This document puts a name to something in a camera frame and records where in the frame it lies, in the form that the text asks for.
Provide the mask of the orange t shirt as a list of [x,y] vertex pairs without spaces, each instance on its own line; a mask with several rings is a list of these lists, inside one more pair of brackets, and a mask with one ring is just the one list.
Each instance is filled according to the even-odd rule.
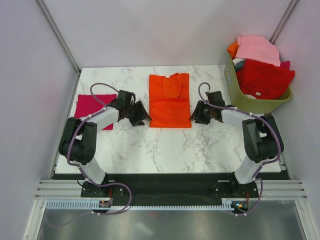
[[149,76],[149,115],[151,128],[192,127],[188,73]]

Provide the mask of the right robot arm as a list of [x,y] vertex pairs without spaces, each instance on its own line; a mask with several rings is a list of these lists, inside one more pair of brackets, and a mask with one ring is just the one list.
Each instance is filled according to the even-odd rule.
[[240,167],[232,173],[226,192],[242,197],[256,188],[255,179],[261,169],[279,160],[284,143],[277,123],[271,113],[253,114],[233,105],[226,105],[220,91],[207,92],[196,104],[190,120],[208,125],[211,120],[232,125],[243,133],[245,158]]

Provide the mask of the magenta t shirt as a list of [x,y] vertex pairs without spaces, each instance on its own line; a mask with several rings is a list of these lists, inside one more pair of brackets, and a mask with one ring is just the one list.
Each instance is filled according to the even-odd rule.
[[[117,95],[98,94],[96,97],[103,103],[109,104],[112,100],[114,100],[117,97]],[[79,94],[77,96],[76,108],[73,116],[75,118],[83,118],[88,116],[89,114],[93,114],[101,110],[103,107],[104,105],[98,102],[92,95]]]

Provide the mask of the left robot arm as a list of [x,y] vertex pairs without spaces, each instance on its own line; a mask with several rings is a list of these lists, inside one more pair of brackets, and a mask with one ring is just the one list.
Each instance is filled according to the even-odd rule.
[[93,184],[92,191],[99,197],[109,193],[110,185],[106,182],[107,173],[95,159],[97,133],[123,119],[128,119],[133,127],[143,126],[145,121],[152,120],[143,103],[136,101],[134,93],[120,90],[117,97],[100,110],[82,118],[68,118],[62,133],[59,154],[69,165],[80,170],[85,180]]

